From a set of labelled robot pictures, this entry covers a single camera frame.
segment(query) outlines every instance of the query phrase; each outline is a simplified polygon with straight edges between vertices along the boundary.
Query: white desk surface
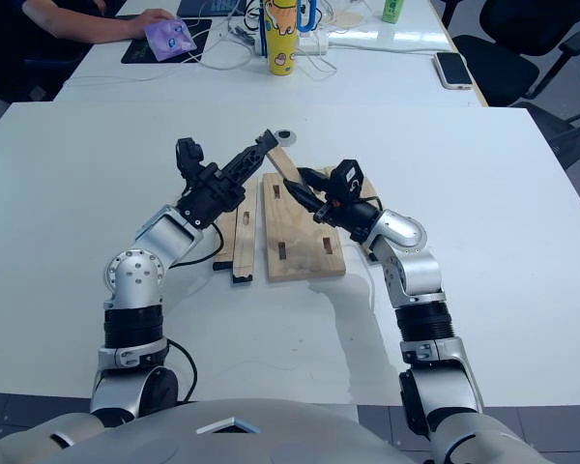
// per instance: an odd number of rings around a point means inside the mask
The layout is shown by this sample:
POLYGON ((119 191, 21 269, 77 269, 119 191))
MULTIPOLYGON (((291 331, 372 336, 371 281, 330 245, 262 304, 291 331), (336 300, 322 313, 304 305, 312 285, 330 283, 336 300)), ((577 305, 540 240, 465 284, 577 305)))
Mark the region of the white desk surface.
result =
MULTIPOLYGON (((423 223, 488 405, 580 404, 580 199, 513 108, 12 105, 0 120, 0 392, 90 395, 102 269, 181 191, 176 140, 225 164, 266 127, 297 133, 298 165, 356 157, 386 206, 423 223)), ((406 365, 380 267, 372 289, 349 245, 345 277, 271 284, 264 244, 258 215, 248 286, 211 263, 167 276, 165 332, 197 361, 194 398, 399 404, 406 365)), ((188 385, 187 363, 169 365, 188 385)))
MULTIPOLYGON (((429 0, 405 2, 397 24, 381 20, 384 0, 367 1, 373 14, 363 4, 353 6, 350 11, 365 15, 366 22, 344 34, 335 34, 336 41, 396 49, 450 49, 429 0)), ((129 0, 120 13, 138 14, 153 6, 175 13, 179 3, 179 0, 129 0)), ((348 8, 347 0, 334 3, 338 11, 348 8)), ((214 19, 214 26, 220 27, 211 31, 207 50, 218 41, 220 33, 225 34, 225 25, 221 23, 222 19, 214 19)), ((241 19, 234 19, 234 23, 243 24, 241 19)), ((447 90, 441 85, 431 54, 332 48, 326 59, 338 67, 337 74, 314 81, 313 78, 324 75, 313 69, 305 57, 298 57, 299 69, 280 77, 269 73, 262 57, 254 57, 248 65, 233 71, 215 71, 197 64, 123 65, 120 60, 128 46, 129 42, 95 45, 56 100, 480 105, 473 90, 447 90)), ((203 60, 217 67, 232 66, 246 56, 247 51, 241 46, 224 42, 205 53, 203 60)))

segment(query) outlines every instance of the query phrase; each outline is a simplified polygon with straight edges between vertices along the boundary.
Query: cartoon cup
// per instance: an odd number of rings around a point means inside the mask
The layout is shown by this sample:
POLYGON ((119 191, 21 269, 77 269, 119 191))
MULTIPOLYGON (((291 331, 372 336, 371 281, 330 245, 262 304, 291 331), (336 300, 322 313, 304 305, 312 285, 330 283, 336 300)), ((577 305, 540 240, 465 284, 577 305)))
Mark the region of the cartoon cup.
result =
POLYGON ((294 70, 297 46, 297 0, 263 0, 269 70, 287 75, 294 70))

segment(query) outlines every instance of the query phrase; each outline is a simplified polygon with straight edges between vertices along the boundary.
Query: mouse pad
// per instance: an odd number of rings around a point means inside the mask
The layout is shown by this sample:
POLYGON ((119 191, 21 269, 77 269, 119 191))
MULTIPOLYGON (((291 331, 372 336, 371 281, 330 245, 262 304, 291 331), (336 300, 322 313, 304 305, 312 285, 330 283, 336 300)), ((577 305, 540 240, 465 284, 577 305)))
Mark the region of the mouse pad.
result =
MULTIPOLYGON (((116 17, 118 19, 127 19, 127 17, 116 17)), ((206 43, 206 39, 209 36, 208 30, 211 28, 212 21, 210 19, 183 19, 183 21, 187 25, 187 28, 189 29, 192 37, 195 37, 196 34, 199 34, 193 39, 197 45, 195 50, 173 56, 167 60, 157 61, 153 50, 151 50, 151 47, 148 46, 148 41, 146 38, 135 39, 134 41, 131 41, 129 48, 127 48, 127 51, 125 52, 125 55, 123 55, 123 58, 120 60, 120 62, 126 65, 134 63, 197 63, 200 61, 199 56, 197 58, 189 57, 197 56, 201 54, 202 51, 204 51, 204 44, 206 43)))

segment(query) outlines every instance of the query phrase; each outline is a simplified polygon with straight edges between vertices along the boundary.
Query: person's arm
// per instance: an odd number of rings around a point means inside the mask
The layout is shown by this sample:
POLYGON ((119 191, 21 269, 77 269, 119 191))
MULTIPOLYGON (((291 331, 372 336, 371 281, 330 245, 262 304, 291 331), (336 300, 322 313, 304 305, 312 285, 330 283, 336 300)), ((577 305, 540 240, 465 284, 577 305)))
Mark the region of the person's arm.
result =
POLYGON ((144 35, 144 26, 174 15, 166 10, 146 10, 140 16, 124 21, 90 16, 58 7, 52 0, 26 0, 21 10, 33 22, 57 39, 87 44, 103 44, 144 35))

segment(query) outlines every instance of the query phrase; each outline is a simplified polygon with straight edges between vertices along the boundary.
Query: smartphone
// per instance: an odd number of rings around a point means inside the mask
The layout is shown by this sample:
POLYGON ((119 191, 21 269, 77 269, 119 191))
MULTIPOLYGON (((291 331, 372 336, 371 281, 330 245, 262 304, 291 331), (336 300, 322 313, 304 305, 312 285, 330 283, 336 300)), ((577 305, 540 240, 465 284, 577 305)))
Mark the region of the smartphone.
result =
POLYGON ((434 54, 434 66, 446 89, 470 89, 473 80, 466 69, 462 55, 439 51, 434 54))

